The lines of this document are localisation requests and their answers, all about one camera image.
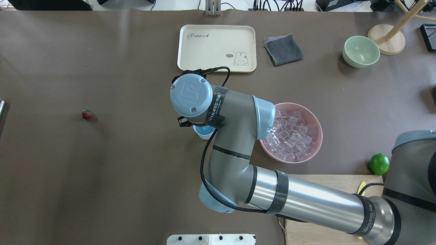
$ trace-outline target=bowl of ice cubes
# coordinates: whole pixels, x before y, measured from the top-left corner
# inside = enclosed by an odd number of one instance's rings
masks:
[[[260,143],[279,162],[303,163],[318,153],[322,141],[320,122],[311,111],[295,103],[280,103],[271,132]]]

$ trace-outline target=white metal plate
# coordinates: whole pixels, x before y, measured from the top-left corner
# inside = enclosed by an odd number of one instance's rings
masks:
[[[171,235],[167,239],[167,245],[256,245],[255,237],[253,234]]]
[[[185,25],[180,29],[177,65],[184,71],[227,66],[231,71],[252,72],[257,66],[254,29]]]

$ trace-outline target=pink bowl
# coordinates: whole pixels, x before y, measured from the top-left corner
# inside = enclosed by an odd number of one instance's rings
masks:
[[[286,162],[283,161],[281,159],[278,159],[277,157],[273,156],[266,148],[265,148],[265,144],[266,144],[266,140],[260,140],[260,144],[262,146],[262,148],[264,149],[264,151],[270,156],[272,157],[274,160],[282,162],[282,163],[304,163],[308,160],[310,160],[313,156],[315,156],[318,151],[321,148],[321,143],[323,142],[323,131],[321,129],[321,124],[318,121],[317,117],[315,117],[315,115],[308,110],[306,107],[302,106],[302,105],[298,105],[295,103],[280,103],[276,105],[276,110],[281,110],[284,109],[287,112],[296,112],[296,111],[300,111],[301,115],[305,118],[306,120],[306,124],[314,124],[317,126],[318,129],[318,135],[317,138],[314,140],[314,142],[317,144],[316,148],[313,150],[313,152],[307,157],[306,160],[304,161],[300,161],[300,162]]]

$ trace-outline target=red strawberry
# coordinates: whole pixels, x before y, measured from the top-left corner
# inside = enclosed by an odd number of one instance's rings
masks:
[[[92,117],[92,112],[88,109],[84,109],[82,112],[83,119],[90,119]]]

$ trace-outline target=green lime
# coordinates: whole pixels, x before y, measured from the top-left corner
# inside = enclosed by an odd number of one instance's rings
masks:
[[[389,159],[382,153],[375,154],[369,161],[369,167],[376,175],[383,175],[389,170]]]

